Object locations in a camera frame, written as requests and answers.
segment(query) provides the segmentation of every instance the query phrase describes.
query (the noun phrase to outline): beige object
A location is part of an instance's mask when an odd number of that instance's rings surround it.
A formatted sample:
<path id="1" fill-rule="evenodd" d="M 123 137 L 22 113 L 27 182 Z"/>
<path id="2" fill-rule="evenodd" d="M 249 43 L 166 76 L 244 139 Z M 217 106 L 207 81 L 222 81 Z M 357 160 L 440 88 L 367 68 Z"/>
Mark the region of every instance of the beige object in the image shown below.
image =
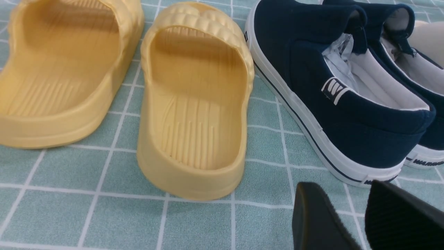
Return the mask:
<path id="1" fill-rule="evenodd" d="M 408 42 L 444 68 L 444 22 L 416 26 Z"/>
<path id="2" fill-rule="evenodd" d="M 244 172 L 254 78 L 241 29 L 214 7 L 181 2 L 159 13 L 141 50 L 143 174 L 182 198 L 230 194 Z"/>

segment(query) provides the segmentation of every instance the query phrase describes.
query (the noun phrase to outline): shoe logo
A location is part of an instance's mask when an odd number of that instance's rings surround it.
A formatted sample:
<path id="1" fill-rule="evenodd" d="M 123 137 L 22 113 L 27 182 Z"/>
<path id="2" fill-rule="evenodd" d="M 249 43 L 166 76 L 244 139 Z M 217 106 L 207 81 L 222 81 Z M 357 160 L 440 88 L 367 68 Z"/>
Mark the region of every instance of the shoe logo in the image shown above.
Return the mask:
<path id="1" fill-rule="evenodd" d="M 326 95 L 335 105 L 338 103 L 340 97 L 349 90 L 350 88 L 336 77 L 328 79 L 321 89 L 324 95 Z"/>
<path id="2" fill-rule="evenodd" d="M 413 163 L 418 164 L 418 165 L 423 165 L 423 166 L 439 166 L 439 165 L 443 165 L 444 161 L 432 162 L 432 161 L 421 161 L 421 160 L 415 159 L 413 161 Z"/>
<path id="3" fill-rule="evenodd" d="M 389 179 L 389 180 L 383 181 L 383 182 L 391 182 L 391 181 L 393 181 L 396 177 L 398 177 L 398 175 L 396 175 L 395 177 L 393 177 L 393 178 L 391 178 L 391 179 Z M 367 184 L 367 185 L 371 185 L 372 183 L 373 183 L 373 180 L 366 180 L 366 181 L 364 182 L 364 184 Z"/>

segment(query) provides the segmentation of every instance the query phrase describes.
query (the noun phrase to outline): slip-on sneaker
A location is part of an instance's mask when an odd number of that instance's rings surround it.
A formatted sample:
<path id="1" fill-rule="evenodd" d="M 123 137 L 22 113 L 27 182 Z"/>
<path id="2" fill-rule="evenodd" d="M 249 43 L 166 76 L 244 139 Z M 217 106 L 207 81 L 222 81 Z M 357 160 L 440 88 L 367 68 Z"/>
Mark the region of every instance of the slip-on sneaker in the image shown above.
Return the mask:
<path id="1" fill-rule="evenodd" d="M 431 168 L 444 164 L 444 70 L 412 48 L 408 38 L 415 26 L 415 13 L 405 4 L 368 4 L 352 0 L 324 0 L 324 5 L 359 5 L 368 17 L 365 27 L 370 51 L 384 69 L 411 88 L 436 110 L 436 118 L 405 164 Z"/>
<path id="2" fill-rule="evenodd" d="M 244 33 L 257 73 L 329 171 L 370 187 L 391 181 L 435 117 L 367 49 L 356 5 L 260 0 Z"/>

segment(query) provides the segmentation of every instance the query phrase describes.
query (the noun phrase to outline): shoe tongue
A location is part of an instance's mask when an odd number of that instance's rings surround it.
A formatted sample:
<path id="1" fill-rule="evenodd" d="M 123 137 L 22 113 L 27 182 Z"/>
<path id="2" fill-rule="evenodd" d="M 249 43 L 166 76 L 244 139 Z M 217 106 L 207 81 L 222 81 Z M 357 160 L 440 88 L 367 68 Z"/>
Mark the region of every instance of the shoe tongue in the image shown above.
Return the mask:
<path id="1" fill-rule="evenodd" d="M 359 4 L 367 13 L 365 27 L 369 40 L 380 41 L 381 35 L 394 43 L 403 53 L 413 55 L 407 38 L 415 25 L 415 14 L 405 4 Z"/>

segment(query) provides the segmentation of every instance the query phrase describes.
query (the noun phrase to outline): teal grid tablecloth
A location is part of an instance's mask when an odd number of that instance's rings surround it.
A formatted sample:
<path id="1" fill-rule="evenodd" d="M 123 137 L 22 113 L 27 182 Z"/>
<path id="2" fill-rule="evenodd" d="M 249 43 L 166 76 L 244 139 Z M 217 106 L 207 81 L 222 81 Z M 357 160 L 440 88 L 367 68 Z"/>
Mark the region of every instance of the teal grid tablecloth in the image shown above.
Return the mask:
<path id="1" fill-rule="evenodd" d="M 0 67 L 18 0 L 0 0 Z M 256 0 L 213 0 L 241 28 Z M 142 0 L 146 27 L 176 0 Z M 416 19 L 444 20 L 444 0 L 406 3 Z M 248 110 L 245 176 L 229 196 L 191 202 L 153 187 L 135 157 L 144 91 L 140 48 L 103 124 L 68 147 L 0 146 L 0 249 L 291 250 L 295 186 L 315 181 L 363 249 L 369 190 L 348 186 L 322 165 L 296 123 L 256 77 Z M 405 167 L 394 183 L 444 210 L 444 168 Z"/>

